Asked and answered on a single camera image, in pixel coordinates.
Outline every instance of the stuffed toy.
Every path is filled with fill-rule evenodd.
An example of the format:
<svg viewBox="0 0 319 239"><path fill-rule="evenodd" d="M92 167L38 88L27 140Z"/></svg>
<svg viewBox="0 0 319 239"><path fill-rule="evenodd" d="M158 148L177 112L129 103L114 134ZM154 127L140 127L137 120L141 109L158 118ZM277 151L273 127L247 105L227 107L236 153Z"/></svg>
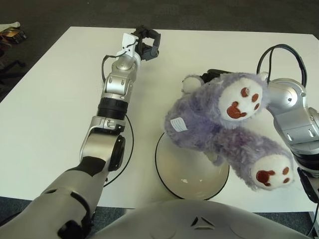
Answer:
<svg viewBox="0 0 319 239"><path fill-rule="evenodd" d="M204 152L216 166L227 161L253 190L272 190L290 184L291 153L242 126L269 103L266 76L187 76L183 96L165 117L165 132L174 144ZM217 161L211 157L214 154L219 155Z"/></svg>

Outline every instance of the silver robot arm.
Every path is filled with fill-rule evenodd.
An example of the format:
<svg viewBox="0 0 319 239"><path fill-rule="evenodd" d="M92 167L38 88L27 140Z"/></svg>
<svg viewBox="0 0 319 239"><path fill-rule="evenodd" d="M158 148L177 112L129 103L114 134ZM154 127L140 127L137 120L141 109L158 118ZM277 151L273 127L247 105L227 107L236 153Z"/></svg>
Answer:
<svg viewBox="0 0 319 239"><path fill-rule="evenodd" d="M268 89L275 129L294 155L305 192L318 203L319 113L308 107L306 90L295 80L276 79Z"/></svg>
<svg viewBox="0 0 319 239"><path fill-rule="evenodd" d="M143 38L155 39L153 46ZM105 79L98 113L80 150L80 164L62 173L16 218L0 228L0 238L84 238L110 171L122 163L124 117L141 59L158 56L160 34L143 26L124 34L122 51Z"/></svg>

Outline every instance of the gray carpet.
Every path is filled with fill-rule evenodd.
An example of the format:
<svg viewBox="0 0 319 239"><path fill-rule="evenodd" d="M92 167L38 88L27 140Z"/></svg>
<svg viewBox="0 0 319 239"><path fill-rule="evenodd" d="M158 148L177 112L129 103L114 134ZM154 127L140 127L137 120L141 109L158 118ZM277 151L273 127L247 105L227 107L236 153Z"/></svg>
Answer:
<svg viewBox="0 0 319 239"><path fill-rule="evenodd" d="M292 32L319 37L318 0L11 0L2 1L0 9L0 23L19 21L29 37L1 59L27 63L25 69L15 67L12 72L28 71L69 26L133 28L145 24L155 29ZM14 86L18 81L5 82ZM0 198L0 221L28 203ZM98 208L94 230L122 214L123 209ZM307 213L261 215L301 233L311 226Z"/></svg>

